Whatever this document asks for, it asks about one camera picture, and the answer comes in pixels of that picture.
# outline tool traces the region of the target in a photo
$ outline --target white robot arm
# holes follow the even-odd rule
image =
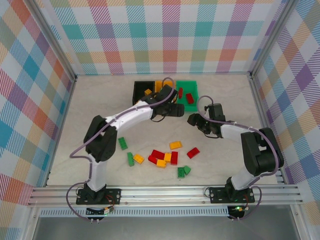
[[[206,118],[226,122],[220,103],[210,104],[204,110]],[[225,185],[225,191],[231,202],[236,202],[239,198],[243,198],[243,193],[247,193],[252,184],[265,174],[272,173],[275,170],[275,156],[270,146],[258,133],[232,124],[210,122],[198,113],[191,114],[188,118],[188,123],[192,126],[197,126],[205,135],[213,133],[217,136],[216,138],[230,139],[242,144],[244,167],[238,173],[229,177]],[[282,167],[284,158],[273,131],[268,127],[259,129],[259,131],[271,142],[277,154],[278,167]]]
[[[83,190],[78,191],[77,204],[78,202],[99,204],[105,197],[106,164],[107,160],[115,153],[118,134],[142,121],[152,120],[157,115],[163,117],[181,117],[184,115],[184,105],[172,102],[176,94],[176,90],[172,90],[169,85],[164,85],[157,94],[143,97],[134,106],[123,112],[113,116],[101,117],[98,115],[93,118],[84,137],[84,143],[92,139],[98,132],[101,132],[101,129],[108,123],[110,124],[105,128],[104,134],[101,133],[85,146],[85,151],[91,159],[92,170],[89,182],[84,185]]]

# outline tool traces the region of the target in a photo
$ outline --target floor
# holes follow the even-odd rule
[[[69,154],[83,143],[92,118],[112,116],[132,106],[134,81],[162,80],[168,75],[80,76],[75,86],[61,139],[49,175],[48,185],[71,185],[83,182],[89,175],[85,159],[70,159]],[[221,103],[227,120],[260,127],[258,114],[246,75],[173,74],[174,80],[195,80],[198,94],[211,96]],[[201,107],[208,105],[201,102]],[[108,185],[222,185],[228,177],[244,166],[242,147],[228,139],[210,139],[187,123],[190,112],[183,117],[167,117],[162,122],[144,121],[124,132],[128,149],[117,149],[107,162]],[[177,177],[177,166],[158,168],[148,161],[153,149],[169,152],[169,143],[181,141],[178,167],[188,165],[191,172]],[[187,152],[197,147],[200,153],[193,159]],[[145,161],[128,165],[127,152],[140,154]],[[258,184],[276,184],[274,176]]]
[[[78,217],[40,217],[34,240],[298,240],[290,206],[260,206],[246,220],[227,217],[110,217],[88,224]]]

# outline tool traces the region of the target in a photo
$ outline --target lego brick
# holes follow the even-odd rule
[[[190,167],[188,167],[187,165],[184,166],[184,173],[185,173],[185,175],[188,175],[188,174],[190,173],[190,171],[191,171],[191,168],[190,168]]]
[[[134,161],[134,155],[132,154],[132,152],[128,152],[127,156],[128,156],[129,166],[130,167],[134,166],[135,165],[135,161]]]
[[[187,155],[188,155],[188,157],[190,158],[190,159],[192,159],[195,155],[197,155],[198,153],[200,153],[200,151],[198,150],[198,148],[193,148],[193,149],[191,149],[188,153],[187,153]]]
[[[178,165],[178,152],[177,151],[171,152],[171,165]]]
[[[151,155],[154,156],[156,159],[161,159],[161,160],[165,159],[165,154],[157,150],[153,150]]]
[[[156,159],[154,156],[152,156],[152,155],[150,155],[150,156],[148,157],[148,160],[149,160],[150,162],[154,163],[154,164],[157,164],[157,159]]]
[[[183,93],[184,93],[184,89],[182,87],[179,87],[179,91],[178,91],[179,99],[182,99]]]
[[[178,167],[178,179],[183,179],[185,177],[184,167]]]
[[[144,157],[139,154],[134,155],[133,159],[136,160],[138,164],[142,164],[145,160]]]
[[[125,140],[124,137],[118,138],[118,141],[119,141],[119,144],[120,144],[120,147],[121,147],[122,150],[126,150],[128,148],[126,140]]]
[[[172,81],[170,81],[170,80],[164,81],[164,85],[169,85],[170,87],[173,87]],[[155,81],[155,88],[154,89],[155,89],[155,93],[160,92],[160,90],[162,89],[162,80]]]
[[[147,96],[149,94],[151,94],[152,91],[148,88],[147,90],[144,91],[144,95]]]
[[[164,155],[164,160],[167,162],[167,163],[170,163],[171,161],[171,153],[166,153]]]
[[[185,95],[186,97],[186,100],[188,101],[188,104],[193,104],[195,102],[194,98],[192,97],[192,94],[191,93],[187,93]]]
[[[158,159],[157,163],[156,163],[156,166],[158,168],[165,168],[167,165],[166,161],[165,160],[161,160],[161,159]]]
[[[174,141],[174,142],[171,142],[169,146],[171,150],[179,149],[179,148],[182,148],[182,143],[181,141]]]

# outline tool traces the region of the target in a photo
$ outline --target marble surface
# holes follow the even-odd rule
[[[48,185],[71,185],[85,181],[89,163],[70,159],[69,154],[83,143],[87,129],[96,115],[112,116],[132,106],[134,81],[162,80],[168,75],[80,76],[57,148]],[[196,80],[198,94],[211,96],[221,103],[227,120],[260,127],[258,114],[246,75],[172,74],[174,80]],[[209,104],[203,100],[201,106]],[[117,149],[106,165],[108,185],[222,185],[244,166],[242,147],[228,139],[210,139],[183,117],[166,117],[162,122],[144,121],[123,133],[128,149]],[[169,143],[181,141],[178,167],[188,165],[191,172],[177,178],[177,166],[157,168],[148,161],[153,149],[170,152]],[[189,159],[187,152],[197,147],[200,153]],[[145,160],[129,167],[127,152],[142,155]],[[274,176],[264,177],[258,184],[276,184]]]

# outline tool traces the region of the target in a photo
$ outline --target plaid wall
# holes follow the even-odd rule
[[[279,17],[281,15],[283,9],[285,8],[287,2],[288,2],[288,0],[281,0],[281,3],[279,5],[278,9],[276,10],[276,13],[275,13],[274,17],[273,17],[273,19],[272,19],[267,31],[265,32],[265,34],[264,34],[264,36],[262,38],[262,41],[260,42],[259,48],[258,48],[258,50],[256,51],[256,53],[254,55],[254,58],[253,58],[253,61],[252,61],[251,65],[250,65],[249,71],[253,70],[258,58],[260,57],[261,51],[262,51],[262,49],[264,49],[266,43],[268,42],[269,36],[273,32],[274,27],[276,25],[276,22],[279,19]]]
[[[275,2],[38,0],[80,74],[247,72]]]
[[[301,0],[256,76],[289,182],[320,236],[320,2]]]
[[[22,0],[0,0],[0,240],[22,232],[72,82]]]

